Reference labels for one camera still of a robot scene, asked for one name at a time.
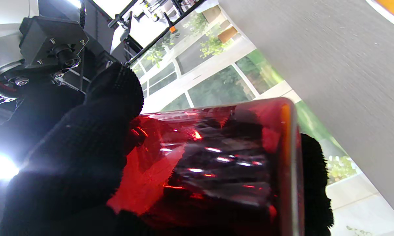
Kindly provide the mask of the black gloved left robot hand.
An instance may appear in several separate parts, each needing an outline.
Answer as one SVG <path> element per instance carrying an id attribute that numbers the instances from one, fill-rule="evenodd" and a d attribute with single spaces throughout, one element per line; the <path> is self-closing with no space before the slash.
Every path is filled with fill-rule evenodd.
<path id="1" fill-rule="evenodd" d="M 114 63 L 24 156 L 1 236 L 329 236 L 321 145 L 287 98 L 140 115 Z"/>

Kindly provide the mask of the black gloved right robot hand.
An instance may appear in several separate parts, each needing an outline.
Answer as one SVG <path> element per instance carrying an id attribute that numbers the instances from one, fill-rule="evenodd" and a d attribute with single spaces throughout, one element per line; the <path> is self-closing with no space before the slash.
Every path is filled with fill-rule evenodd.
<path id="1" fill-rule="evenodd" d="M 28 85 L 11 117 L 0 125 L 0 153 L 24 156 L 84 98 L 67 85 Z"/>

